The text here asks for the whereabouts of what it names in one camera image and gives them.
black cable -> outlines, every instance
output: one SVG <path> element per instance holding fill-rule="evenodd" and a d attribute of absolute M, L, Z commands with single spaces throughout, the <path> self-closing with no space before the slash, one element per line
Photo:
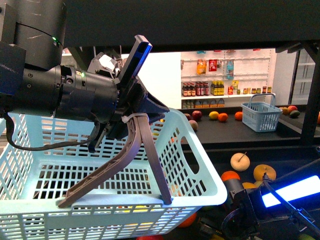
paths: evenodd
<path fill-rule="evenodd" d="M 299 221 L 301 221 L 306 227 L 308 227 L 310 230 L 312 230 L 319 238 L 320 238 L 320 229 L 314 225 L 307 217 L 305 217 L 300 210 L 296 209 L 294 206 L 292 206 L 289 202 L 284 200 L 277 192 L 274 190 L 269 182 L 267 180 L 263 180 L 263 185 L 269 190 L 269 192 L 275 196 L 276 199 L 279 200 L 279 202 L 287 208 L 291 215 L 293 215 L 295 218 L 297 218 Z"/>
<path fill-rule="evenodd" d="M 227 228 L 228 223 L 230 222 L 231 219 L 233 219 L 235 216 L 239 215 L 241 213 L 241 209 L 237 208 L 236 210 L 233 210 L 232 212 L 230 212 L 225 219 L 222 222 L 221 225 L 221 229 L 222 232 L 224 233 L 224 235 L 231 240 L 243 240 L 243 239 L 247 239 L 248 236 L 250 235 L 250 231 L 249 229 L 243 231 L 239 236 L 232 236 L 230 234 L 230 231 Z"/>
<path fill-rule="evenodd" d="M 15 132 L 15 123 L 12 120 L 12 118 L 8 115 L 7 112 L 3 113 L 3 118 L 5 119 L 5 126 L 6 126 L 6 140 L 8 143 L 13 146 L 16 149 L 20 150 L 26 150 L 26 151 L 45 151 L 50 149 L 57 149 L 57 148 L 64 148 L 64 147 L 70 147 L 70 146 L 77 146 L 77 145 L 83 145 L 92 142 L 99 134 L 100 130 L 100 122 L 97 118 L 97 116 L 93 113 L 91 113 L 94 117 L 94 131 L 92 131 L 91 135 L 87 138 L 87 140 L 83 141 L 62 141 L 54 144 L 47 144 L 44 146 L 39 147 L 25 147 L 16 145 L 14 141 L 12 140 L 12 136 Z"/>

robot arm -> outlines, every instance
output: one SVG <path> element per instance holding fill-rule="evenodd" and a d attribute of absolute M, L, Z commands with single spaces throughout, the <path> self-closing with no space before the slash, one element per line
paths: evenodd
<path fill-rule="evenodd" d="M 98 54 L 88 71 L 79 71 L 60 65 L 67 12 L 62 0 L 5 0 L 0 7 L 0 111 L 8 124 L 8 112 L 95 121 L 87 140 L 94 152 L 103 136 L 120 139 L 128 134 L 122 116 L 144 112 L 152 123 L 169 111 L 138 78 L 152 48 L 145 37 L 136 36 L 122 69 Z"/>

shelf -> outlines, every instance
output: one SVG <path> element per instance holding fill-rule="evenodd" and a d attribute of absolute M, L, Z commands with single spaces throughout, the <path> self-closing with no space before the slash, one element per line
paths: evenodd
<path fill-rule="evenodd" d="M 227 61 L 227 60 L 269 60 L 270 57 L 211 57 L 211 58 L 201 58 L 199 57 L 199 59 L 203 59 L 203 60 L 212 60 L 212 59 L 219 59 L 219 60 L 222 60 L 222 61 Z M 183 60 L 184 62 L 197 62 L 198 60 L 197 59 L 181 59 Z"/>
<path fill-rule="evenodd" d="M 234 95 L 221 95 L 221 96 L 182 96 L 181 100 L 197 100 L 197 99 L 227 99 L 227 98 L 248 98 L 253 94 L 234 94 Z"/>
<path fill-rule="evenodd" d="M 236 78 L 236 76 L 260 76 L 260 75 L 268 75 L 268 72 L 259 72 L 259 73 L 238 73 L 238 74 L 234 74 L 234 78 Z M 225 74 L 215 74 L 215 75 L 209 75 L 209 74 L 201 74 L 201 75 L 189 75 L 189 76 L 181 76 L 181 78 L 208 78 L 208 77 L 224 77 L 226 76 Z"/>
<path fill-rule="evenodd" d="M 298 66 L 314 66 L 316 63 L 314 62 L 304 62 L 304 63 L 298 63 Z"/>
<path fill-rule="evenodd" d="M 252 79 L 234 79 L 240 82 L 248 82 L 248 81 L 255 81 L 255 82 L 262 82 L 262 81 L 267 81 L 268 78 L 261 78 L 261 79 L 257 79 L 257 78 L 252 78 Z M 190 83 L 190 82 L 212 82 L 215 81 L 215 79 L 203 79 L 203 80 L 183 80 L 181 81 L 182 83 Z M 227 79 L 219 79 L 219 81 L 233 81 L 233 80 L 227 80 Z"/>

blue light bar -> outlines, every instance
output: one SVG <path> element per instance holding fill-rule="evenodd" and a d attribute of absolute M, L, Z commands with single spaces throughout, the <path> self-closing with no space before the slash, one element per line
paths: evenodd
<path fill-rule="evenodd" d="M 320 193 L 320 179 L 318 176 L 311 176 L 286 187 L 276 190 L 276 192 L 287 202 Z M 280 204 L 278 199 L 268 193 L 262 196 L 266 208 Z"/>

light blue plastic basket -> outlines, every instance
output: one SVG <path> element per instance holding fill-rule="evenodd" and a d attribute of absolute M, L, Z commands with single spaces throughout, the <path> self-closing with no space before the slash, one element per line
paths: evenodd
<path fill-rule="evenodd" d="M 11 114 L 13 139 L 23 146 L 85 140 L 93 123 Z M 123 171 L 79 199 L 58 208 L 68 188 L 110 160 L 123 140 L 44 152 L 8 145 L 0 158 L 1 240 L 107 240 L 166 234 L 201 206 L 219 205 L 227 191 L 186 117 L 171 109 L 150 126 L 164 175 L 173 191 L 163 205 L 143 146 Z M 199 165 L 194 173 L 182 151 L 185 137 Z"/>
<path fill-rule="evenodd" d="M 271 95 L 271 103 L 252 102 L 256 96 Z M 277 129 L 282 110 L 275 106 L 276 95 L 274 93 L 255 94 L 248 103 L 242 106 L 242 122 L 257 133 L 272 132 Z"/>

